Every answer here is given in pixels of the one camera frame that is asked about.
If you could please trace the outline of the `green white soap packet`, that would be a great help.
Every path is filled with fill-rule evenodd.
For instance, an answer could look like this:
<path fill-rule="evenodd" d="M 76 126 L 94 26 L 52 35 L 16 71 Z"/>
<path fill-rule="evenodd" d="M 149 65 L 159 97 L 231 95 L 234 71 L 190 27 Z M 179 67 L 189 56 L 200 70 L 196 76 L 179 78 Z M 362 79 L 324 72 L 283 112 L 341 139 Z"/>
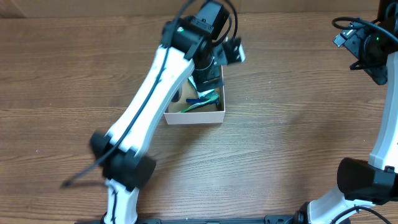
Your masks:
<path fill-rule="evenodd" d="M 215 92 L 214 89 L 212 89 L 212 90 L 207 90 L 207 91 L 198 91 L 198 90 L 197 90 L 197 86 L 196 86 L 196 84 L 195 84 L 194 79 L 193 79 L 192 76 L 188 77 L 188 82 L 189 82 L 189 84 L 191 84 L 191 86 L 193 87 L 193 89 L 196 91 L 197 97 L 198 97 L 198 98 L 205 98 L 207 95 L 212 94 L 213 92 Z"/>

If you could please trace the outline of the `green white toothbrush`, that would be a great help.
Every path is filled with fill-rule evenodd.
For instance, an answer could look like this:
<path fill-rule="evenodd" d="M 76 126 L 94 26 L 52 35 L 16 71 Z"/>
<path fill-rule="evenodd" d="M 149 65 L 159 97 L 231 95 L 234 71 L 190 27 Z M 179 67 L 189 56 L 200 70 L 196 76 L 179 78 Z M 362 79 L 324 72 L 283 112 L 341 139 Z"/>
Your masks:
<path fill-rule="evenodd" d="M 220 96 L 219 95 L 211 95 L 209 97 L 204 98 L 187 98 L 186 103 L 190 106 L 184 110 L 181 110 L 180 113 L 186 113 L 197 108 L 202 108 L 206 105 L 220 104 Z"/>

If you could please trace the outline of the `blue disposable razor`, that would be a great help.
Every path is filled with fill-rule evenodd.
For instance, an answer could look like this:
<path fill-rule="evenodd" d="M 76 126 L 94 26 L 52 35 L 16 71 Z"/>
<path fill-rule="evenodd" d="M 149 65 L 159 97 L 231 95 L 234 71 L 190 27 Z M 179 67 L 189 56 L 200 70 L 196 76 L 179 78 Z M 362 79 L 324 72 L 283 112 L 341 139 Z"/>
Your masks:
<path fill-rule="evenodd" d="M 186 103 L 191 104 L 191 105 L 196 105 L 196 106 L 206 106 L 206 105 L 212 105 L 220 104 L 220 97 L 218 95 L 213 95 L 205 98 L 187 98 Z"/>

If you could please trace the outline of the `white cardboard box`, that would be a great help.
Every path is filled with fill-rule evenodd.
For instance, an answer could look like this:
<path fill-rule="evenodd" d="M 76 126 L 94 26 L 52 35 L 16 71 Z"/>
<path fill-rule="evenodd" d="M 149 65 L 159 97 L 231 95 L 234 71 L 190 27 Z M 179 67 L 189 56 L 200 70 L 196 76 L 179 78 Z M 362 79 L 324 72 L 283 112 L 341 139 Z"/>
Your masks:
<path fill-rule="evenodd" d="M 214 89 L 215 92 L 207 95 L 219 95 L 220 104 L 206 105 L 202 108 L 180 113 L 181 110 L 188 108 L 190 105 L 186 103 L 187 98 L 198 98 L 196 91 L 189 84 L 188 79 L 182 85 L 181 99 L 176 103 L 170 103 L 165 110 L 164 117 L 169 125 L 174 124 L 217 124 L 224 121 L 226 106 L 224 102 L 224 86 Z"/>

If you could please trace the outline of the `clear bottle with dark liquid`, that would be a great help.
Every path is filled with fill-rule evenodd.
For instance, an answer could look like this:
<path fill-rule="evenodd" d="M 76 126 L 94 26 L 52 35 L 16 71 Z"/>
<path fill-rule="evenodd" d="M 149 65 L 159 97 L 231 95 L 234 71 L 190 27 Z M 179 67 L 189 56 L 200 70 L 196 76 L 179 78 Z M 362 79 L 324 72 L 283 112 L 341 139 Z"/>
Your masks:
<path fill-rule="evenodd" d="M 182 96 L 182 87 L 180 87 L 174 94 L 174 96 L 171 99 L 172 103 L 176 103 L 181 99 Z"/>

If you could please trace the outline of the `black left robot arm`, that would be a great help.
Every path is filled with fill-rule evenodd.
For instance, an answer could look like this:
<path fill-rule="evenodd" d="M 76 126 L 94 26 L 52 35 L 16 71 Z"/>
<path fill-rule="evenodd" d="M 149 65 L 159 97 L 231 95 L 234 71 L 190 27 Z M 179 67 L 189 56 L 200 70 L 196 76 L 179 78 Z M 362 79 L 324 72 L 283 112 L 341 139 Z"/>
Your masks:
<path fill-rule="evenodd" d="M 156 166 L 146 155 L 155 129 L 182 85 L 193 77 L 198 91 L 223 85 L 219 58 L 224 57 L 220 32 L 231 18 L 224 5 L 205 1 L 194 16 L 168 21 L 149 73 L 121 117 L 107 133 L 93 133 L 94 166 L 108 187 L 108 210 L 100 223 L 137 222 L 136 205 Z"/>

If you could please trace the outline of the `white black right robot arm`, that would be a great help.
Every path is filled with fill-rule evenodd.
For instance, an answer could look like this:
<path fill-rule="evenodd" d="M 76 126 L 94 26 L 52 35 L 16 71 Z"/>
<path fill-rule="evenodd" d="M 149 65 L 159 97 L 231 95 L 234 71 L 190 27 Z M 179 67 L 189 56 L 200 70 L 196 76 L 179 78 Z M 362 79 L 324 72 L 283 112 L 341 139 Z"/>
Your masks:
<path fill-rule="evenodd" d="M 348 223 L 360 210 L 397 201 L 397 16 L 374 22 L 346 18 L 335 37 L 358 60 L 352 70 L 365 70 L 387 94 L 377 141 L 368 160 L 344 158 L 337 185 L 317 200 L 304 204 L 294 223 Z"/>

